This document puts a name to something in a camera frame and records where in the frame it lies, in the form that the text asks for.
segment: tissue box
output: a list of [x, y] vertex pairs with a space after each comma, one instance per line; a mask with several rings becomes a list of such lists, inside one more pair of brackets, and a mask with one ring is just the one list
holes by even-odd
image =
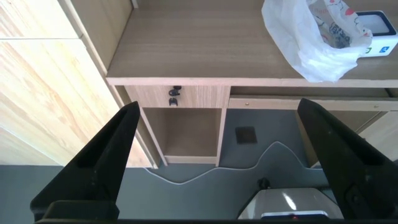
[[359, 21], [373, 33], [372, 44], [363, 57], [387, 56], [398, 43], [397, 31], [382, 11], [357, 12]]

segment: wood grain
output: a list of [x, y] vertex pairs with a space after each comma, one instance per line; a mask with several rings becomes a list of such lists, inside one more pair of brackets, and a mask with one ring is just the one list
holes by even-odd
[[398, 111], [391, 111], [359, 134], [390, 160], [398, 159]]
[[164, 111], [157, 108], [141, 108], [141, 116], [160, 158], [162, 158], [163, 163], [167, 166], [168, 164], [163, 152], [167, 146], [166, 117]]
[[58, 166], [51, 158], [4, 128], [0, 128], [0, 142], [0, 165]]
[[99, 61], [109, 67], [132, 11], [130, 0], [65, 0], [75, 29], [90, 42]]
[[226, 108], [222, 108], [221, 110], [217, 110], [216, 112], [216, 133], [217, 133], [217, 159], [216, 166], [220, 164], [221, 159], [221, 147], [223, 145], [223, 137], [224, 137], [224, 127], [225, 127], [225, 118], [226, 118]]
[[217, 111], [221, 109], [144, 108], [143, 111], [142, 117], [166, 164], [216, 162], [219, 136], [215, 127], [220, 126]]
[[231, 95], [265, 96], [329, 96], [388, 98], [384, 88], [305, 88], [305, 87], [254, 87], [232, 86]]
[[81, 40], [0, 46], [0, 125], [65, 165], [119, 107]]
[[229, 86], [183, 86], [175, 98], [178, 106], [169, 105], [169, 90], [173, 86], [126, 86], [132, 101], [153, 108], [226, 108]]
[[167, 118], [165, 155], [216, 157], [218, 139], [215, 129], [216, 110], [164, 110]]
[[[263, 0], [147, 0], [132, 12], [108, 73], [115, 85], [398, 86], [398, 50], [361, 58], [337, 83], [309, 83], [266, 31]], [[398, 1], [354, 0], [398, 26]]]
[[215, 156], [165, 156], [169, 163], [180, 164], [215, 164], [217, 157]]
[[[376, 111], [329, 111], [333, 116], [339, 119], [343, 124], [347, 125], [351, 130], [355, 131], [357, 134], [362, 132], [362, 128], [368, 123], [375, 123], [380, 118], [378, 116], [379, 112]], [[318, 157], [312, 147], [312, 143], [308, 134], [301, 122], [300, 116], [297, 112], [296, 121], [298, 124], [298, 129], [303, 140], [304, 151], [307, 155], [307, 161], [310, 167], [320, 165]]]
[[0, 1], [1, 39], [77, 38], [58, 1]]
[[231, 95], [229, 109], [297, 110], [300, 100], [307, 98], [330, 111], [392, 111], [398, 110], [396, 98], [306, 97], [306, 96], [244, 96]]

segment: white plastic bag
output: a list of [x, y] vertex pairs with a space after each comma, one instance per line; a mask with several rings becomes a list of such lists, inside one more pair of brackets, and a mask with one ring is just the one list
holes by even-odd
[[265, 0], [262, 16], [288, 63], [310, 82], [336, 82], [372, 42], [341, 0]]

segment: cabinet door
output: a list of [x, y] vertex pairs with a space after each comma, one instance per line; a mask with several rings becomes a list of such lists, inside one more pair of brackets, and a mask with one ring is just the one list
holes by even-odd
[[[0, 125], [66, 165], [119, 106], [79, 39], [7, 40], [0, 48]], [[132, 153], [142, 150], [134, 146]], [[130, 166], [151, 166], [144, 153], [133, 156]]]

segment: gray floor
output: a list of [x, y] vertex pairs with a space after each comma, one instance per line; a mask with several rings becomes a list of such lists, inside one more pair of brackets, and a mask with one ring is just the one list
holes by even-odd
[[[256, 145], [238, 146], [237, 126], [254, 126]], [[251, 170], [217, 169], [184, 185], [173, 185], [144, 169], [126, 169], [117, 205], [120, 218], [234, 219], [267, 177], [271, 187], [327, 185], [322, 170], [306, 169], [300, 133], [293, 111], [228, 110], [221, 155], [222, 167], [248, 168], [274, 141]], [[174, 164], [155, 170], [174, 182], [183, 182], [214, 168], [211, 165]], [[0, 223], [30, 223], [29, 202], [60, 167], [0, 166]]]

